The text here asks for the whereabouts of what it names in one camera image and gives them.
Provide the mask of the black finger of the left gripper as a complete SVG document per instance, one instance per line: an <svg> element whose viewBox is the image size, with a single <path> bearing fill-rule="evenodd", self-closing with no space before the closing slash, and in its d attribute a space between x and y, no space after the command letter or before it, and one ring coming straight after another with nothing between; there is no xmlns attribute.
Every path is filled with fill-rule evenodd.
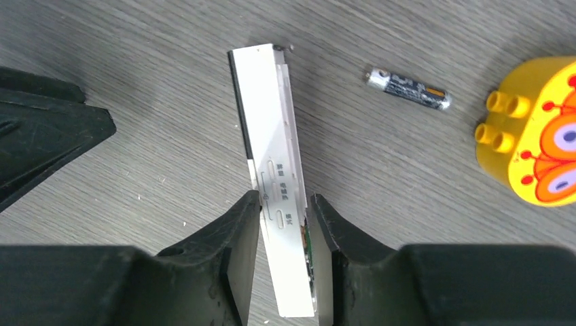
<svg viewBox="0 0 576 326"><path fill-rule="evenodd" d="M1 68L1 210L116 132L70 82Z"/></svg>

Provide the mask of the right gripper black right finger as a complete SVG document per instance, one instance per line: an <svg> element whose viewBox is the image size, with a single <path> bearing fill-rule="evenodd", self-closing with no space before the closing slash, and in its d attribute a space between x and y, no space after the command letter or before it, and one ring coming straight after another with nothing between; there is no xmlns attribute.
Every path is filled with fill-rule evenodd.
<svg viewBox="0 0 576 326"><path fill-rule="evenodd" d="M574 325L575 254L549 245L392 249L310 199L320 325Z"/></svg>

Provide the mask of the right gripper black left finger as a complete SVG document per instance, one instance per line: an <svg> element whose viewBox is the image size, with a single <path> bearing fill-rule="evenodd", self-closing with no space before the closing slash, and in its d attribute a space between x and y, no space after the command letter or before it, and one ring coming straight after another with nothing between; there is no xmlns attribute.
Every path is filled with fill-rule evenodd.
<svg viewBox="0 0 576 326"><path fill-rule="evenodd" d="M248 191L191 236L131 246L3 245L2 325L246 325L259 236Z"/></svg>

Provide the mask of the long white remote control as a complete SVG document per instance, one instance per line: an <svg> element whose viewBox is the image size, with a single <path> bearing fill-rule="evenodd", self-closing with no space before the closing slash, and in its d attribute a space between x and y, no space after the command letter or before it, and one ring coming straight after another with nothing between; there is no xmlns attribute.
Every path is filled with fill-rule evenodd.
<svg viewBox="0 0 576 326"><path fill-rule="evenodd" d="M278 313L313 317L307 199L285 51L267 43L231 50L228 60Z"/></svg>

